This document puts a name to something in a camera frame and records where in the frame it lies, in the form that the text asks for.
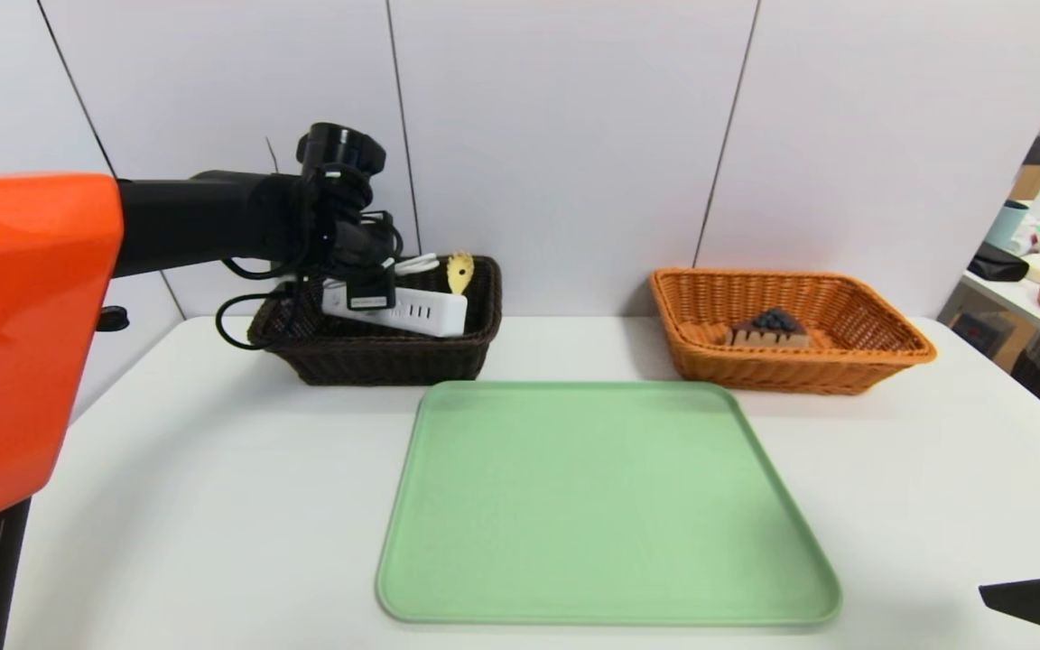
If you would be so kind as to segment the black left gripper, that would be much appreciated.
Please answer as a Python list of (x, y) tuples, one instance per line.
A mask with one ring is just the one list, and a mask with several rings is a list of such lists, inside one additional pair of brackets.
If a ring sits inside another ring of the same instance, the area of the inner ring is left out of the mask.
[(346, 281), (346, 305), (350, 311), (383, 311), (395, 308), (394, 264), (352, 276)]

